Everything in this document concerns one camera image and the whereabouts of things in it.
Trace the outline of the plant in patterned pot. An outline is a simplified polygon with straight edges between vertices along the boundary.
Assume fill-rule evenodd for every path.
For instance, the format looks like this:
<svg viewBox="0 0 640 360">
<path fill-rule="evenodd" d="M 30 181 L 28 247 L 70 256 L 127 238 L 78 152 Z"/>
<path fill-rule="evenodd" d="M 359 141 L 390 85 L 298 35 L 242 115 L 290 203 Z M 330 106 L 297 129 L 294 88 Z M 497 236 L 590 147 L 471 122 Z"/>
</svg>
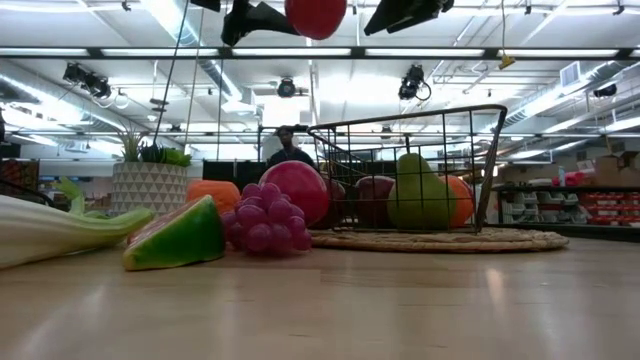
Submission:
<svg viewBox="0 0 640 360">
<path fill-rule="evenodd" d="M 191 156 L 156 143 L 143 142 L 147 132 L 117 130 L 123 161 L 113 167 L 111 212 L 121 215 L 138 207 L 165 215 L 186 201 Z"/>
</svg>

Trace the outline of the white air vent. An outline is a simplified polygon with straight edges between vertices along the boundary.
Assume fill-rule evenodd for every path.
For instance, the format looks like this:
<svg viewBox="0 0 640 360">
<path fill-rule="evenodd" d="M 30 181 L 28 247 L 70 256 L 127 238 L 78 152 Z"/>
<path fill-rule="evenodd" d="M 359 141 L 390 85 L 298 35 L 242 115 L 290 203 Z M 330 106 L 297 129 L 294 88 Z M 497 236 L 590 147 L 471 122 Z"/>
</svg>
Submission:
<svg viewBox="0 0 640 360">
<path fill-rule="evenodd" d="M 573 86 L 581 81 L 581 63 L 574 61 L 559 71 L 560 84 L 563 88 Z"/>
</svg>

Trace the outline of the cardboard boxes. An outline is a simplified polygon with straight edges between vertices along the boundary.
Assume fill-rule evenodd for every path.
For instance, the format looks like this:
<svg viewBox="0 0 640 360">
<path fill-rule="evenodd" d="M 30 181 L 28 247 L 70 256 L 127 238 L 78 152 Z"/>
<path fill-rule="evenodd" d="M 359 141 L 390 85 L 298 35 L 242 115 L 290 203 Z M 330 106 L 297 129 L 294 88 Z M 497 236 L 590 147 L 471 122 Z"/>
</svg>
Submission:
<svg viewBox="0 0 640 360">
<path fill-rule="evenodd" d="M 639 151 L 624 151 L 595 159 L 595 182 L 607 187 L 640 187 Z"/>
</svg>

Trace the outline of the green pear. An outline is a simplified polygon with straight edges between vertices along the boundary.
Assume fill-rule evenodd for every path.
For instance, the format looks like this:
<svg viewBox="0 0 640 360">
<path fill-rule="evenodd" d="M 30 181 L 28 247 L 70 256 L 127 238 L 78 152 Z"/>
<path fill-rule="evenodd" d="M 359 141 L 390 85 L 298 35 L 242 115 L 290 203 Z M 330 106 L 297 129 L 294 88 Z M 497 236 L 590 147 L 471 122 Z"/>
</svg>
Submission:
<svg viewBox="0 0 640 360">
<path fill-rule="evenodd" d="M 456 211 L 455 193 L 418 153 L 397 160 L 396 182 L 390 190 L 387 212 L 401 230 L 446 230 Z"/>
</svg>

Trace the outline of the red-orange apple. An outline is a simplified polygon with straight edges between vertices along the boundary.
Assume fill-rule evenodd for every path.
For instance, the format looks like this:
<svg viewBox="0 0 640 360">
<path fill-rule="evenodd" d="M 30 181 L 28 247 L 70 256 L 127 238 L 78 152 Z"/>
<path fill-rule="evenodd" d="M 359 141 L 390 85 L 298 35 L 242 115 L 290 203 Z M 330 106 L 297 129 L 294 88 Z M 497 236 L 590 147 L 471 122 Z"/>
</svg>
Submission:
<svg viewBox="0 0 640 360">
<path fill-rule="evenodd" d="M 325 40 L 338 29 L 347 0 L 285 0 L 285 15 L 294 29 L 313 40 Z"/>
</svg>

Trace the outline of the person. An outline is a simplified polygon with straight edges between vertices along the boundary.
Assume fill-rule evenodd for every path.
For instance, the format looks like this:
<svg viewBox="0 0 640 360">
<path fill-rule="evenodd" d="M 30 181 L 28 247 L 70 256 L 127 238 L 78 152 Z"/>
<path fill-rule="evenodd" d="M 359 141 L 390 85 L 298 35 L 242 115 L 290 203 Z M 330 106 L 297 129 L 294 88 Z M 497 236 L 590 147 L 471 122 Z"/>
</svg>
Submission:
<svg viewBox="0 0 640 360">
<path fill-rule="evenodd" d="M 282 149 L 274 153 L 267 161 L 267 168 L 271 168 L 285 161 L 300 161 L 312 168 L 315 167 L 312 158 L 293 143 L 293 132 L 288 126 L 280 127 L 276 136 L 279 138 Z"/>
</svg>

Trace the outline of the round woven placemat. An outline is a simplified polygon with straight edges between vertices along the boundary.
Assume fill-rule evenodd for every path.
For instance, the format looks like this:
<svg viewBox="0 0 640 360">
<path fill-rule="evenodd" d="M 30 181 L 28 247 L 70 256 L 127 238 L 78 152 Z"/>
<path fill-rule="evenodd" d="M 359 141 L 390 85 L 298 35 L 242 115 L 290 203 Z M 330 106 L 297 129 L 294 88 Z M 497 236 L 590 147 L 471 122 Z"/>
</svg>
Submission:
<svg viewBox="0 0 640 360">
<path fill-rule="evenodd" d="M 555 232 L 483 228 L 480 232 L 401 233 L 311 230 L 314 248 L 403 253 L 506 253 L 552 251 L 569 239 Z"/>
</svg>

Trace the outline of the pale green leek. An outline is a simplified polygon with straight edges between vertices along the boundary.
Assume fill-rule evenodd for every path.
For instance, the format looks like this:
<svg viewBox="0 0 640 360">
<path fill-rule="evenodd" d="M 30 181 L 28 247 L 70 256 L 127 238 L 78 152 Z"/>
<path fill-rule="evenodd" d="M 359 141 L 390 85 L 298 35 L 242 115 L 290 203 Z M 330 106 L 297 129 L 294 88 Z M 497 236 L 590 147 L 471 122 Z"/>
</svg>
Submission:
<svg viewBox="0 0 640 360">
<path fill-rule="evenodd" d="M 0 195 L 0 269 L 114 246 L 154 217 L 146 208 L 100 217 L 85 210 L 84 195 L 70 180 L 56 186 L 71 200 L 67 212 Z"/>
</svg>

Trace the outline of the black spotlight cluster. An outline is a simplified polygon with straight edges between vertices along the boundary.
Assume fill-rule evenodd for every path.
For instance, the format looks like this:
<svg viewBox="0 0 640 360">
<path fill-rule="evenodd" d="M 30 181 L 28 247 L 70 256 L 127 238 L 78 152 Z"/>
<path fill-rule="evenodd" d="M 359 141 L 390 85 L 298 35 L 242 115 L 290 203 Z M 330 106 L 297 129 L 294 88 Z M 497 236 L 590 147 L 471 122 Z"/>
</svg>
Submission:
<svg viewBox="0 0 640 360">
<path fill-rule="evenodd" d="M 87 70 L 79 63 L 68 63 L 62 79 L 85 90 L 96 99 L 107 99 L 112 94 L 107 77 Z"/>
</svg>

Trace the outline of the watermelon slice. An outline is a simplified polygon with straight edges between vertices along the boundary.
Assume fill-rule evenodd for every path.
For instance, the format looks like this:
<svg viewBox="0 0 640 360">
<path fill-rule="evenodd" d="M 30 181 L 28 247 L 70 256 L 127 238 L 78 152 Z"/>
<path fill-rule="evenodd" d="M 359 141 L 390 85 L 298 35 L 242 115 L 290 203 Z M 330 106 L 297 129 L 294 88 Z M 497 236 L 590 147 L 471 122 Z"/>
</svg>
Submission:
<svg viewBox="0 0 640 360">
<path fill-rule="evenodd" d="M 127 271 L 175 268 L 218 260 L 225 249 L 220 215 L 212 196 L 205 195 L 131 234 L 123 265 Z"/>
</svg>

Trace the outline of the small orange mandarin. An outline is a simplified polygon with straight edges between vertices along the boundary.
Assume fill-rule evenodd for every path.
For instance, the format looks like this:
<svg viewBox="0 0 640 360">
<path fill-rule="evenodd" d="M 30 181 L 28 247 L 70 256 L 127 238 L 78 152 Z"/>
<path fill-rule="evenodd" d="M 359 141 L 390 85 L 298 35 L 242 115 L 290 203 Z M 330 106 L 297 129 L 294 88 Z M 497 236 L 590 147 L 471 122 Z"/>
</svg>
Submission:
<svg viewBox="0 0 640 360">
<path fill-rule="evenodd" d="M 441 176 L 440 180 L 443 183 L 448 183 L 448 186 L 454 192 L 456 207 L 451 217 L 450 225 L 452 228 L 462 227 L 474 213 L 472 190 L 465 181 L 457 176 Z"/>
</svg>

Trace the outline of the brown patterned box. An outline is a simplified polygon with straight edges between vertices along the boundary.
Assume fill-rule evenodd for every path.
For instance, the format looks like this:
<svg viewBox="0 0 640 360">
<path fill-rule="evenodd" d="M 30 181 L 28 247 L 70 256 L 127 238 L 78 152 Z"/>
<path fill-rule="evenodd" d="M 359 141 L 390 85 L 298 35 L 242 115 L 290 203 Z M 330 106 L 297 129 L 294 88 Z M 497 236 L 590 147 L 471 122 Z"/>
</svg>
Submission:
<svg viewBox="0 0 640 360">
<path fill-rule="evenodd" d="M 30 190 L 38 188 L 39 162 L 18 161 L 16 159 L 0 162 L 0 179 Z"/>
</svg>

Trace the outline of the large orange fruit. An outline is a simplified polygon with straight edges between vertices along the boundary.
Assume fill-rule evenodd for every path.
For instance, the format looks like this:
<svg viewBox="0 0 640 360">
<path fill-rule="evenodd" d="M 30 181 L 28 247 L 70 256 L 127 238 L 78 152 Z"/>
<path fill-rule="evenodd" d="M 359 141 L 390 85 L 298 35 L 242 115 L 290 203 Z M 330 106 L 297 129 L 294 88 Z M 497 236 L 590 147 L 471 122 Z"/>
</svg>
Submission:
<svg viewBox="0 0 640 360">
<path fill-rule="evenodd" d="M 187 186 L 186 201 L 192 201 L 202 196 L 210 195 L 219 214 L 231 212 L 241 200 L 237 186 L 228 181 L 195 180 Z"/>
</svg>

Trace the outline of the shelf with red white bins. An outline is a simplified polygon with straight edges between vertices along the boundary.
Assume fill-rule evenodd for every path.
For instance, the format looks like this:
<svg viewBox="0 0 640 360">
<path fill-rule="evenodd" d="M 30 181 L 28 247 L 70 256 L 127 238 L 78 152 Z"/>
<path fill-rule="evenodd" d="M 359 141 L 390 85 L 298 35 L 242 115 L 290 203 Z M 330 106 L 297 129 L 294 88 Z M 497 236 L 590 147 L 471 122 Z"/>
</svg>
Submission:
<svg viewBox="0 0 640 360">
<path fill-rule="evenodd" d="M 501 185 L 493 189 L 497 222 L 504 225 L 640 223 L 640 188 Z"/>
</svg>

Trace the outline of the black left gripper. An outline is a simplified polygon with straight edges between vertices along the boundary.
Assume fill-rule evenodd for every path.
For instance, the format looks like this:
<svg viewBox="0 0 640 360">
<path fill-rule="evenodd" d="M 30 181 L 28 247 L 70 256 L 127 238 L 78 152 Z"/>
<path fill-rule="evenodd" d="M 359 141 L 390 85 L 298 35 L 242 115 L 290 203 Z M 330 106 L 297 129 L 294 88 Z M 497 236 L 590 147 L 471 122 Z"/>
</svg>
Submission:
<svg viewBox="0 0 640 360">
<path fill-rule="evenodd" d="M 221 0 L 190 0 L 194 5 L 214 12 L 221 10 Z M 224 17 L 221 40 L 235 46 L 253 31 L 271 31 L 299 36 L 287 17 L 264 2 L 251 5 L 249 0 L 234 0 L 229 14 Z"/>
</svg>

